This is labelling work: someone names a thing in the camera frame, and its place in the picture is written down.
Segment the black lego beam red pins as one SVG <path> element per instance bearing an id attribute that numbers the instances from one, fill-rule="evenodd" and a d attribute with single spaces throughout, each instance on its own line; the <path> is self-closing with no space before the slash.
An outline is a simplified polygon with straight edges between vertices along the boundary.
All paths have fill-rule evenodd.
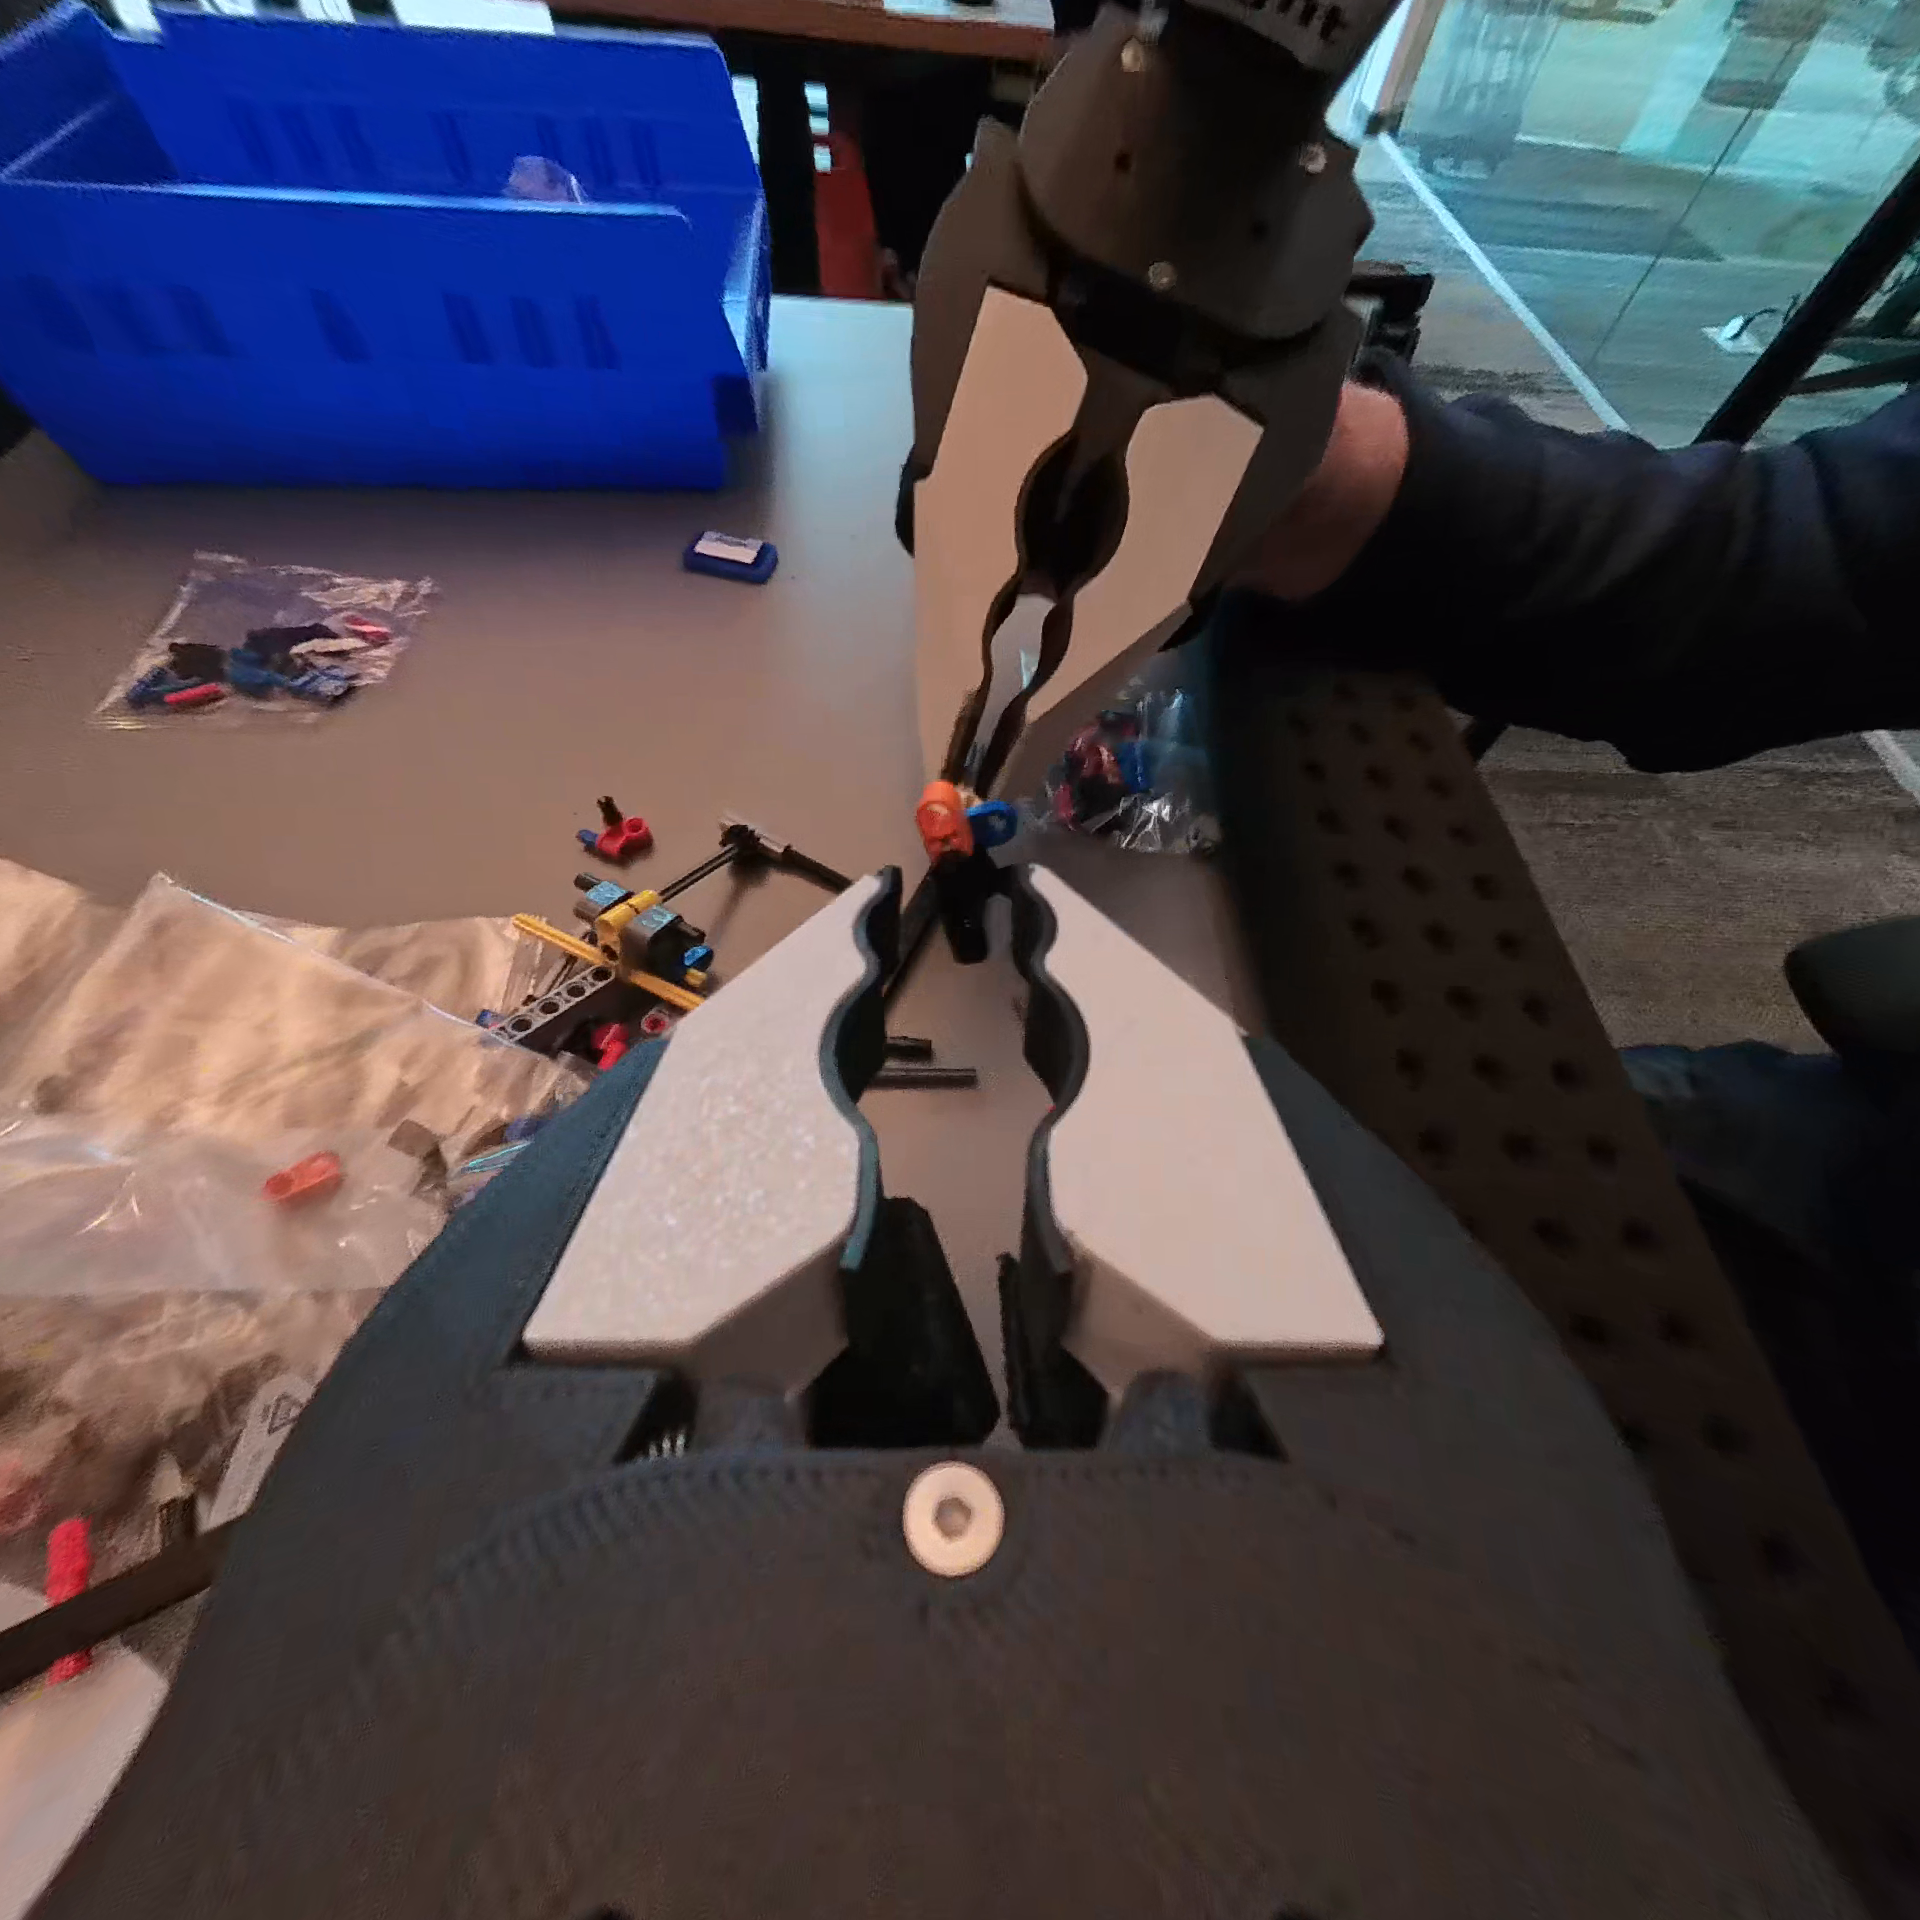
<path id="1" fill-rule="evenodd" d="M 97 1646 L 202 1596 L 221 1573 L 241 1526 L 241 1519 L 229 1519 L 133 1571 L 93 1581 L 90 1525 L 55 1525 L 43 1553 L 43 1605 L 3 1631 L 3 1692 L 60 1669 L 76 1670 Z"/>

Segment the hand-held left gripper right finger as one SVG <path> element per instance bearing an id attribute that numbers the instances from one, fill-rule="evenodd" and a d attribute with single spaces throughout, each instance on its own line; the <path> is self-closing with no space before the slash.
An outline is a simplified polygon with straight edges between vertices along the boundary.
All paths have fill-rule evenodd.
<path id="1" fill-rule="evenodd" d="M 1385 1332 L 1247 1038 L 1042 867 L 1010 870 L 1023 1157 L 998 1313 L 1014 1425 L 1101 1425 L 1153 1376 L 1214 1397 L 1269 1365 L 1371 1361 Z"/>

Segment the dark perforated board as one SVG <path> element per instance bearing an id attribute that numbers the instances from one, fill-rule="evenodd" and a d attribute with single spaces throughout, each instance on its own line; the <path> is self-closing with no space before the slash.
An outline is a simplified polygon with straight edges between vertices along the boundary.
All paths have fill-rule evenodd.
<path id="1" fill-rule="evenodd" d="M 1801 1809 L 1916 1915 L 1916 1659 L 1451 716 L 1260 644 L 1206 669 L 1269 1030 L 1553 1318 Z"/>

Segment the blue plastic bin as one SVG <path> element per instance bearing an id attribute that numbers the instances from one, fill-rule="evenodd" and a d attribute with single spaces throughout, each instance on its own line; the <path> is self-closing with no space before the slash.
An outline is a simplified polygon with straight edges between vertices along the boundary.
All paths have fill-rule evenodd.
<path id="1" fill-rule="evenodd" d="M 710 39 L 60 5 L 3 134 L 4 392 L 102 481 L 719 489 L 758 432 Z"/>

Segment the bag red blue lego pieces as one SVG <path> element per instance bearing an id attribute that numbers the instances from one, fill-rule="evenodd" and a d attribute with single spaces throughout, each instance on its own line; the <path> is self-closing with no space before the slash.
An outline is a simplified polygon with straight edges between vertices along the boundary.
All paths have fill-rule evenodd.
<path id="1" fill-rule="evenodd" d="M 1036 801 L 1037 824 L 1133 855 L 1221 848 L 1202 713 L 1186 688 L 1127 688 L 1071 733 Z"/>

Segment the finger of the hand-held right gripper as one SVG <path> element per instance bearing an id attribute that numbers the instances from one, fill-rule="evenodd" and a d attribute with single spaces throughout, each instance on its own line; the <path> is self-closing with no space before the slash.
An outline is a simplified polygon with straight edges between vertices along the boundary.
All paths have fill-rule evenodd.
<path id="1" fill-rule="evenodd" d="M 1148 406 L 1123 459 L 1124 517 L 1114 552 L 1039 627 L 1036 672 L 981 756 L 981 790 L 1013 790 L 1028 761 L 1127 680 L 1194 613 L 1221 523 L 1263 427 L 1230 404 Z"/>
<path id="2" fill-rule="evenodd" d="M 927 472 L 915 485 L 923 769 L 957 784 L 981 737 L 995 633 L 1023 575 L 1021 497 L 1063 444 L 1089 368 L 1052 305 L 989 287 Z"/>

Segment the person's right hand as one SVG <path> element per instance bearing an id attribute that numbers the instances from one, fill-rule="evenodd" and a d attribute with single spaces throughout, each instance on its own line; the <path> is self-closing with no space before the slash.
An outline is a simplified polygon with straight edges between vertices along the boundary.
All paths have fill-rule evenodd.
<path id="1" fill-rule="evenodd" d="M 1333 587 L 1393 511 L 1407 465 L 1399 397 L 1343 383 L 1329 446 L 1297 497 L 1267 531 L 1242 583 L 1303 604 Z"/>

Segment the person's right forearm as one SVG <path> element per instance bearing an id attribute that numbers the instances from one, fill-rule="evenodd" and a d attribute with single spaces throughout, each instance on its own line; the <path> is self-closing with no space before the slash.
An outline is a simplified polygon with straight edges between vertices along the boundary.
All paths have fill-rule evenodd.
<path id="1" fill-rule="evenodd" d="M 1399 489 L 1303 613 L 1326 661 L 1652 774 L 1918 725 L 1918 397 L 1769 448 L 1574 435 L 1374 364 Z"/>

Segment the long black lego beam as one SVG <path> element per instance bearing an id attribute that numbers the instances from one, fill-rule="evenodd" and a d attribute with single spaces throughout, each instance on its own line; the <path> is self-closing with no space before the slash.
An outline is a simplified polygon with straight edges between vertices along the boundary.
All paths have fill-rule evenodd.
<path id="1" fill-rule="evenodd" d="M 927 937 L 941 928 L 941 894 L 932 870 L 925 870 L 913 894 L 902 901 L 897 923 L 897 952 L 881 979 L 882 1000 L 893 1000 L 913 967 L 921 957 Z"/>

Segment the small bag blue lego pieces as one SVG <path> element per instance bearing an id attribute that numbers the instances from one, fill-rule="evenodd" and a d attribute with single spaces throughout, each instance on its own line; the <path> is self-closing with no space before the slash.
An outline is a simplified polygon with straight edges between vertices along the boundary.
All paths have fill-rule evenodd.
<path id="1" fill-rule="evenodd" d="M 109 732 L 317 725 L 393 678 L 439 598 L 433 579 L 198 550 L 90 723 Z"/>

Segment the yellow grey lego assembly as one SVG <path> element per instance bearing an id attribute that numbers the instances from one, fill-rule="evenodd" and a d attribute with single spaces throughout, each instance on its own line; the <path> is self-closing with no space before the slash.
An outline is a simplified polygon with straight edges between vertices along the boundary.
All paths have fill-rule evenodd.
<path id="1" fill-rule="evenodd" d="M 478 1021 L 554 1063 L 609 1072 L 706 1004 L 713 949 L 660 891 L 588 881 L 577 913 L 578 929 L 533 913 L 513 916 L 537 957 L 557 967 L 502 1013 Z"/>

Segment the pile of clear plastic bags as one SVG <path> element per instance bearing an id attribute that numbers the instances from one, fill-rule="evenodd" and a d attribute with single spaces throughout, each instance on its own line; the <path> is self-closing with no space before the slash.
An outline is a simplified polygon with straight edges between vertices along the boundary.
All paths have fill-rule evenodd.
<path id="1" fill-rule="evenodd" d="M 380 1294 L 588 1070 L 476 1019 L 485 919 L 342 932 L 4 864 L 4 1625 L 84 1519 L 113 1576 L 249 1505 Z M 342 1185 L 275 1206 L 332 1150 Z"/>

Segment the red plastic object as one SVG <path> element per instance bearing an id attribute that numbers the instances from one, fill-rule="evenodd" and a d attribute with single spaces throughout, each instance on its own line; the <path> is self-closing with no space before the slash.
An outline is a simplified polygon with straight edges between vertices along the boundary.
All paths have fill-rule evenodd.
<path id="1" fill-rule="evenodd" d="M 825 83 L 814 137 L 814 235 L 827 297 L 907 303 L 913 140 L 893 91 L 873 79 Z"/>

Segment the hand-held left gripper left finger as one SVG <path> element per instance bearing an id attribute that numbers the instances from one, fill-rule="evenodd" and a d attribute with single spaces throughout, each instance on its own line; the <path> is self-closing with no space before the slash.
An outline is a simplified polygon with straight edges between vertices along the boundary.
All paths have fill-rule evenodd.
<path id="1" fill-rule="evenodd" d="M 830 897 L 663 1044 L 522 1343 L 802 1399 L 847 1347 L 882 1183 L 859 1108 L 885 1057 L 901 870 Z"/>

